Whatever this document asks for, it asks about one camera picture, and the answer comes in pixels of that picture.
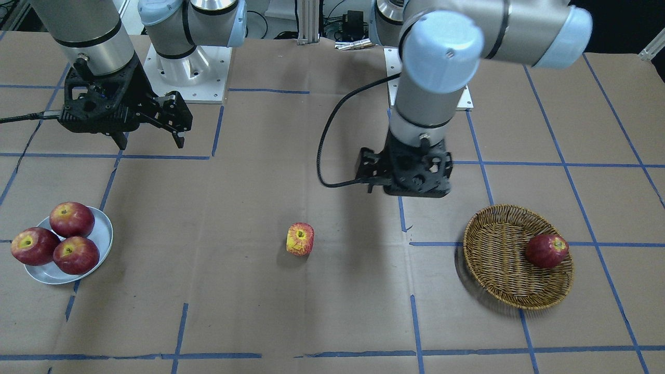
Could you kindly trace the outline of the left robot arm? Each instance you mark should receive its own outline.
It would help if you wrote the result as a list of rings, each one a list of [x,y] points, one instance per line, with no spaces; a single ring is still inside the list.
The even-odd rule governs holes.
[[[423,198],[450,191],[446,126],[481,60],[564,69],[592,34],[592,15],[566,1],[378,1],[375,19],[373,42],[402,67],[384,149],[361,149],[354,182]]]

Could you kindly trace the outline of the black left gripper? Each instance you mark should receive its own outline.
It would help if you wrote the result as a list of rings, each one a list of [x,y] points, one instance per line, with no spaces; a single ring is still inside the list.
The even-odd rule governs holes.
[[[360,149],[355,177],[368,185],[368,192],[380,185],[389,195],[443,198],[451,190],[452,168],[445,140],[432,144],[424,138],[408,146],[389,131],[381,152]]]

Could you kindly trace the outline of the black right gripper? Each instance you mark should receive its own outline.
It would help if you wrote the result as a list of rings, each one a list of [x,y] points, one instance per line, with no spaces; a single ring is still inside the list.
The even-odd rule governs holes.
[[[183,149],[193,115],[178,91],[161,97],[153,92],[138,55],[120,70],[102,75],[93,74],[90,57],[79,56],[65,78],[58,121],[71,132],[110,135],[120,151],[127,147],[125,132],[148,123],[169,132]]]

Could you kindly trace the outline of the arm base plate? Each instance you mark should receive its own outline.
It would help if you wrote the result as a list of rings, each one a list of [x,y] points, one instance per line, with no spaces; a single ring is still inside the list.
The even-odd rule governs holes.
[[[150,45],[143,69],[159,97],[177,91],[187,103],[223,104],[233,48],[198,46],[189,56],[166,59]]]
[[[385,47],[384,48],[384,60],[385,60],[385,71],[387,76],[392,76],[395,74],[400,74],[402,70],[401,58],[399,57],[398,51],[394,47]],[[394,78],[387,83],[389,90],[389,102],[390,106],[394,106],[396,102],[397,89],[399,88],[399,78]],[[465,85],[463,88],[462,95],[457,104],[456,111],[470,111],[475,108],[472,94],[470,92],[469,86]]]

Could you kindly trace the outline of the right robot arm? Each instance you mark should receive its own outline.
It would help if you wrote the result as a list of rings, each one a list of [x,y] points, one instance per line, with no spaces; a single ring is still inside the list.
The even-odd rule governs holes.
[[[159,95],[111,1],[32,1],[71,68],[55,118],[68,131],[103,134],[119,149],[143,123],[172,135],[178,148],[193,116],[180,87],[212,76],[205,47],[239,47],[244,1],[140,1],[138,13],[156,52],[157,71],[172,90]]]

